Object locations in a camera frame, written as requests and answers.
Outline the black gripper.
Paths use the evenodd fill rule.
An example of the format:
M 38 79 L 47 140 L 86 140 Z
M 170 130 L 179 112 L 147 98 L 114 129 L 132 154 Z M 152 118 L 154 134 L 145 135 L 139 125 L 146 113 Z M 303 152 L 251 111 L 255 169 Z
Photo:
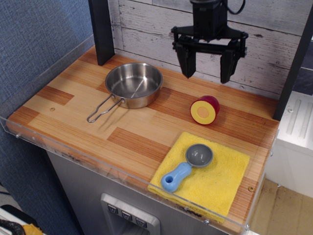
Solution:
M 173 27 L 173 49 L 177 53 L 182 74 L 190 78 L 196 71 L 196 52 L 221 54 L 221 83 L 234 74 L 238 60 L 247 53 L 248 34 L 227 25 L 228 13 L 237 15 L 227 2 L 192 2 L 193 25 Z

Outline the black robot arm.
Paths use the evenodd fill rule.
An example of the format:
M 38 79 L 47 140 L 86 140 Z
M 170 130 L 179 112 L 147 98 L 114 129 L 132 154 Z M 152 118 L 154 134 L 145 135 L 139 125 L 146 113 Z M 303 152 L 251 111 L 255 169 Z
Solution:
M 228 13 L 238 15 L 246 2 L 234 12 L 226 0 L 192 0 L 193 25 L 173 27 L 173 50 L 182 74 L 190 78 L 196 71 L 196 54 L 220 55 L 220 79 L 225 84 L 235 73 L 240 58 L 246 56 L 248 34 L 227 25 Z

